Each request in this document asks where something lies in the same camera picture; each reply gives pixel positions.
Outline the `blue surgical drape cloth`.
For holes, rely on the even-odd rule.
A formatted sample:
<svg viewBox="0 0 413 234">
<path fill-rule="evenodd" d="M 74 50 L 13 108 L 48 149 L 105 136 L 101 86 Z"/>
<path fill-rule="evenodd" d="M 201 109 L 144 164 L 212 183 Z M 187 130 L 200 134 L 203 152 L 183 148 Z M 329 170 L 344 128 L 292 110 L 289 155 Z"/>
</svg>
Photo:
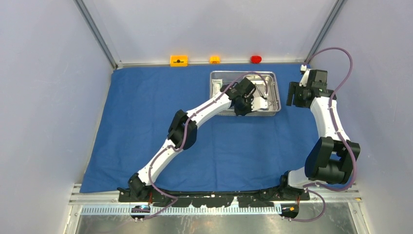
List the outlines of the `blue surgical drape cloth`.
<svg viewBox="0 0 413 234">
<path fill-rule="evenodd" d="M 178 110 L 209 99 L 213 71 L 270 71 L 282 108 L 271 117 L 214 116 L 195 144 L 177 155 L 155 184 L 170 191 L 248 191 L 277 186 L 288 170 L 304 166 L 318 141 L 307 108 L 286 106 L 297 64 L 131 67 L 113 72 L 82 193 L 126 188 L 129 178 L 160 150 Z"/>
</svg>

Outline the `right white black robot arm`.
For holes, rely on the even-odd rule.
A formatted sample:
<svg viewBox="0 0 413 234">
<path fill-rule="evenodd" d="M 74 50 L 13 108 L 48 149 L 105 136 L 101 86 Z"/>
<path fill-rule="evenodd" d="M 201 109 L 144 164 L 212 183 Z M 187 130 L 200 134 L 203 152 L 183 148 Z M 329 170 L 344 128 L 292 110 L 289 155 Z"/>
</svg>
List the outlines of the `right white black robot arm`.
<svg viewBox="0 0 413 234">
<path fill-rule="evenodd" d="M 327 88 L 327 71 L 303 65 L 300 72 L 301 80 L 289 84 L 286 104 L 310 109 L 319 139 L 302 168 L 280 177 L 278 194 L 284 200 L 298 197 L 312 186 L 347 190 L 356 178 L 360 154 L 360 145 L 350 140 L 340 122 L 335 92 Z"/>
</svg>

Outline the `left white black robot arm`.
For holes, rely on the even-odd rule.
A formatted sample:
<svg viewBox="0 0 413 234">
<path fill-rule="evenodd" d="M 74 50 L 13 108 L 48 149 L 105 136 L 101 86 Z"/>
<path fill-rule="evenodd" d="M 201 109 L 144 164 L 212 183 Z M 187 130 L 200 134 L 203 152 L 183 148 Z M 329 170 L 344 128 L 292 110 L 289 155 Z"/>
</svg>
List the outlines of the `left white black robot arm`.
<svg viewBox="0 0 413 234">
<path fill-rule="evenodd" d="M 213 116 L 230 107 L 237 115 L 252 113 L 252 101 L 256 86 L 246 77 L 233 81 L 208 101 L 189 111 L 178 110 L 168 129 L 167 138 L 149 161 L 133 174 L 128 181 L 128 195 L 138 202 L 145 201 L 154 183 L 166 166 L 182 151 L 196 142 L 198 129 Z"/>
</svg>

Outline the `metal mesh instrument basket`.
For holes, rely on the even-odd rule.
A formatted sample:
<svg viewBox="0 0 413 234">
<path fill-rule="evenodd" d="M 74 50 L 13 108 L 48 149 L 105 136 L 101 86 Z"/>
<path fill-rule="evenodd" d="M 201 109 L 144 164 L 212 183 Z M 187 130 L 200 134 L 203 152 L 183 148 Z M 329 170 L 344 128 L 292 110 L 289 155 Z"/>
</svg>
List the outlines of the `metal mesh instrument basket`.
<svg viewBox="0 0 413 234">
<path fill-rule="evenodd" d="M 212 71 L 210 73 L 210 97 L 215 96 L 224 85 L 233 80 L 240 82 L 243 78 L 249 79 L 255 85 L 252 107 L 254 112 L 247 116 L 274 116 L 281 110 L 276 75 L 270 71 Z"/>
</svg>

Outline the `white sterile packet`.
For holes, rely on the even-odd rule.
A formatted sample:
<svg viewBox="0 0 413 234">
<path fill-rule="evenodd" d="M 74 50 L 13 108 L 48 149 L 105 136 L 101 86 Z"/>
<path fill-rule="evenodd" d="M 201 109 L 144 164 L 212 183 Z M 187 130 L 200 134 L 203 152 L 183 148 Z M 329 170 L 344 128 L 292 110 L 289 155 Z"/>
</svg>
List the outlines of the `white sterile packet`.
<svg viewBox="0 0 413 234">
<path fill-rule="evenodd" d="M 216 94 L 220 93 L 220 89 L 223 85 L 222 79 L 212 79 L 211 80 L 211 96 L 215 96 Z"/>
</svg>

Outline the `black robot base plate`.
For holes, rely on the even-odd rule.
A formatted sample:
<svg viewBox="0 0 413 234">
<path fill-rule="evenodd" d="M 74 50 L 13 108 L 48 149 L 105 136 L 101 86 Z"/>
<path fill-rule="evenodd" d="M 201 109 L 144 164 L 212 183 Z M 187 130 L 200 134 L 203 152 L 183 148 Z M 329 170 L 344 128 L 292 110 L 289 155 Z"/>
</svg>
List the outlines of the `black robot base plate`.
<svg viewBox="0 0 413 234">
<path fill-rule="evenodd" d="M 146 202 L 155 207 L 165 207 L 173 202 L 173 198 L 167 197 L 156 191 L 153 187 L 145 188 L 139 195 L 135 195 L 127 188 L 118 188 L 119 202 Z M 240 192 L 176 192 L 163 190 L 168 195 L 178 198 L 172 206 L 186 208 L 192 205 L 195 208 L 206 206 L 208 208 L 229 207 L 237 202 L 241 208 L 271 207 L 276 201 L 296 203 L 308 201 L 310 195 L 302 192 L 288 192 L 279 189 L 278 186 L 261 190 Z"/>
</svg>

